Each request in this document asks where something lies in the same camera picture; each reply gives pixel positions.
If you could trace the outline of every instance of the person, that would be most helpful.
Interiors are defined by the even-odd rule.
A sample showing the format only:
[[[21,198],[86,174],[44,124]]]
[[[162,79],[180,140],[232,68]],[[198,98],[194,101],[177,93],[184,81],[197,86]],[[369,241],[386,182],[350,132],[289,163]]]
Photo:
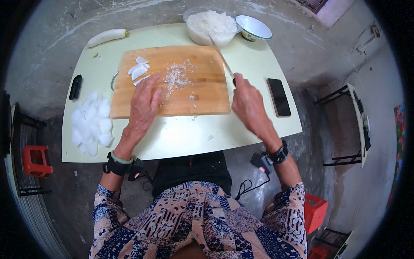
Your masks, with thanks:
[[[234,74],[232,109],[260,138],[268,153],[283,146],[266,115],[260,92]],[[128,125],[111,157],[131,163],[134,147],[147,133],[159,107],[160,75],[138,84]],[[123,175],[102,175],[94,200],[90,258],[301,258],[307,257],[304,189],[293,158],[274,169],[282,185],[261,220],[230,197],[231,177],[223,152],[160,160],[153,181],[154,203],[134,218],[122,209]]]

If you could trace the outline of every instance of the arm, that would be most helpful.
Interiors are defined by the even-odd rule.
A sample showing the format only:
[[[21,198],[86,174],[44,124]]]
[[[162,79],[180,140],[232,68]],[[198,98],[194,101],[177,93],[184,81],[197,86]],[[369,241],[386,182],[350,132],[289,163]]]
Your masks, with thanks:
[[[282,140],[266,115],[262,95],[241,74],[234,74],[234,78],[236,90],[232,109],[247,129],[263,140],[268,152],[278,151],[282,147]],[[305,192],[298,167],[289,155],[282,163],[274,165],[274,169],[282,185],[282,192],[275,195],[274,201],[265,209],[260,221],[292,245],[301,258],[306,258],[303,219]]]
[[[145,136],[158,111],[161,99],[161,88],[151,96],[154,84],[160,79],[161,74],[144,79],[137,85],[131,99],[131,113],[128,125],[122,131],[121,140],[113,154],[123,160],[130,160],[135,146]],[[109,191],[120,191],[124,176],[112,172],[103,174],[101,186]]]
[[[161,99],[161,89],[157,89],[154,94],[151,92],[160,77],[161,75],[149,77],[137,85],[131,100],[130,120],[113,151],[116,157],[130,160],[135,146],[145,136],[154,121]],[[122,209],[122,203],[119,200],[123,180],[124,176],[113,172],[102,174],[94,200],[95,226],[94,240],[89,252],[90,258],[94,258],[99,253],[113,231],[119,230],[130,219]]]
[[[241,74],[235,73],[234,78],[236,79],[236,89],[234,90],[232,109],[246,128],[263,141],[269,153],[276,152],[282,147],[282,140],[266,115],[262,95],[247,79],[243,79]],[[298,167],[290,155],[281,164],[274,165],[274,169],[282,185],[282,190],[287,190],[289,186],[302,181]]]

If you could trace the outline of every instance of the ceramic bowl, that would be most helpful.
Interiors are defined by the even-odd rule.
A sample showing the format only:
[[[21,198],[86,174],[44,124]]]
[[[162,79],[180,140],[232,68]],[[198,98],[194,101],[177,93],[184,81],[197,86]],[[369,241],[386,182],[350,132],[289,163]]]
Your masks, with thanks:
[[[258,39],[269,40],[272,38],[272,31],[264,23],[247,15],[239,15],[238,18],[243,23],[242,37],[254,42]]]

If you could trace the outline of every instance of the white bowl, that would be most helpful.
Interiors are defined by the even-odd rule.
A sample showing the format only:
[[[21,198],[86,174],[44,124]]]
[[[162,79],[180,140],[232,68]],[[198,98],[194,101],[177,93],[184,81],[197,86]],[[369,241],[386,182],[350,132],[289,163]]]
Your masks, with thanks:
[[[190,15],[195,15],[199,12],[206,12],[206,11],[216,11],[217,13],[223,13],[225,12],[226,15],[231,16],[233,19],[236,20],[237,24],[236,24],[236,30],[230,33],[217,33],[214,31],[205,31],[202,28],[199,27],[195,27],[193,25],[188,24],[187,19]],[[187,24],[187,28],[188,28],[188,35],[190,37],[190,39],[198,44],[198,45],[202,45],[202,46],[211,46],[211,40],[208,36],[208,34],[210,34],[210,36],[213,38],[214,42],[217,44],[218,47],[223,47],[224,45],[228,44],[234,37],[234,35],[236,35],[236,33],[241,32],[241,30],[243,29],[243,22],[239,20],[239,18],[237,18],[237,16],[235,16],[234,14],[232,14],[232,12],[230,11],[226,11],[224,9],[221,8],[216,8],[216,7],[211,7],[211,6],[197,6],[197,7],[193,7],[188,9],[187,11],[184,12],[183,14],[183,19],[185,21],[185,23]]]
[[[247,15],[239,15],[238,18],[244,25],[241,35],[245,40],[254,42],[258,39],[269,40],[272,38],[272,31],[258,19]]]

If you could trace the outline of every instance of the black wristband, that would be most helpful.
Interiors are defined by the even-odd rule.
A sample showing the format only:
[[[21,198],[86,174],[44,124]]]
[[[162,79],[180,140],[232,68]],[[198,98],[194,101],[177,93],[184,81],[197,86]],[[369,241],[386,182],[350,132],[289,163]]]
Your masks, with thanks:
[[[124,176],[125,174],[128,174],[129,171],[131,170],[131,164],[124,165],[124,164],[121,164],[121,163],[115,161],[112,158],[111,153],[109,152],[108,153],[108,162],[104,163],[102,165],[102,169],[103,169],[103,172],[105,174],[109,174],[110,172],[113,172],[116,175]]]
[[[272,159],[275,164],[282,163],[287,159],[288,156],[289,151],[287,150],[286,141],[284,140],[282,140],[282,147],[278,151],[269,154],[270,159]]]

